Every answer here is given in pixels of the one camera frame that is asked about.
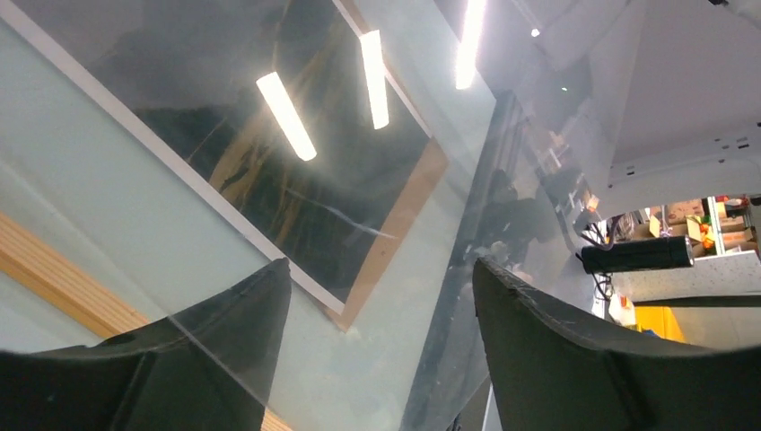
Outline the landscape photo print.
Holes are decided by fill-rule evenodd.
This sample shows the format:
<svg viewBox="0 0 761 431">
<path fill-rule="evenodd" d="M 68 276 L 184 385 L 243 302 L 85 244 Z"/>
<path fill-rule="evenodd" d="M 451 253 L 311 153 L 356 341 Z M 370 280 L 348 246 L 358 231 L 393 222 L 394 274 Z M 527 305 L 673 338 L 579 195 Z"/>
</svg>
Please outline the landscape photo print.
<svg viewBox="0 0 761 431">
<path fill-rule="evenodd" d="M 4 1 L 1 20 L 342 312 L 429 141 L 351 1 Z"/>
</svg>

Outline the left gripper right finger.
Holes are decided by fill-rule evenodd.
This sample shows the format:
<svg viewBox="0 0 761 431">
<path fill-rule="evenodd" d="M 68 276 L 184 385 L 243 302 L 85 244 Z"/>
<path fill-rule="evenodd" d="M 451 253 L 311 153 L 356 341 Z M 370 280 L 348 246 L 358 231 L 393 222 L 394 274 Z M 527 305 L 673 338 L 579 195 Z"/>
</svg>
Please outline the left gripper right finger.
<svg viewBox="0 0 761 431">
<path fill-rule="evenodd" d="M 715 350 L 630 330 L 489 259 L 472 277 L 504 429 L 759 429 L 758 347 Z"/>
</svg>

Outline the clear acrylic sheet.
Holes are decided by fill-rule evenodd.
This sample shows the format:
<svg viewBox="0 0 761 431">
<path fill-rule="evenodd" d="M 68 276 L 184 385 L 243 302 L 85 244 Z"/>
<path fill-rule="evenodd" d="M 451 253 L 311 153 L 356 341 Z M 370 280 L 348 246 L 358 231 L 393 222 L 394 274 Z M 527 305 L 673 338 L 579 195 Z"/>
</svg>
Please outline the clear acrylic sheet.
<svg viewBox="0 0 761 431">
<path fill-rule="evenodd" d="M 487 377 L 491 256 L 574 253 L 645 1 L 4 1 L 1 163 L 298 430 L 443 430 Z"/>
</svg>

